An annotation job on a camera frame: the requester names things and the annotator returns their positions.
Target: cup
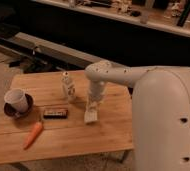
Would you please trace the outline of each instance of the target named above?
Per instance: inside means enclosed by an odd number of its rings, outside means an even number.
[[[26,94],[21,89],[9,90],[4,96],[5,103],[10,104],[17,112],[24,113],[28,110]]]

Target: carrot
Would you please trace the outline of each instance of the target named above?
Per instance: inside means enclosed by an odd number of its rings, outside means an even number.
[[[26,150],[38,137],[38,135],[42,132],[43,130],[43,123],[42,122],[36,122],[35,125],[33,126],[31,132],[27,136],[23,149]]]

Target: metal bar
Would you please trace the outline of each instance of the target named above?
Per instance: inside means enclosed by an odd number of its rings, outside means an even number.
[[[20,170],[20,171],[30,171],[26,166],[24,166],[22,163],[11,163],[12,167]]]
[[[129,153],[130,153],[130,151],[131,151],[131,150],[125,150],[125,151],[124,151],[123,156],[122,156],[122,158],[121,158],[121,160],[120,160],[120,163],[123,163],[123,162],[127,159],[128,155],[129,155]]]

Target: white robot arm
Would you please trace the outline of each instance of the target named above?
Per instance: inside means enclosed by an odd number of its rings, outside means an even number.
[[[190,67],[113,68],[101,61],[85,73],[89,101],[103,98],[105,82],[134,88],[137,171],[190,171]]]

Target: bottle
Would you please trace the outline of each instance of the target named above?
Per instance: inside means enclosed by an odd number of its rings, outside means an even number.
[[[65,97],[69,102],[73,102],[76,98],[75,96],[75,86],[74,82],[68,72],[63,72],[62,86]]]

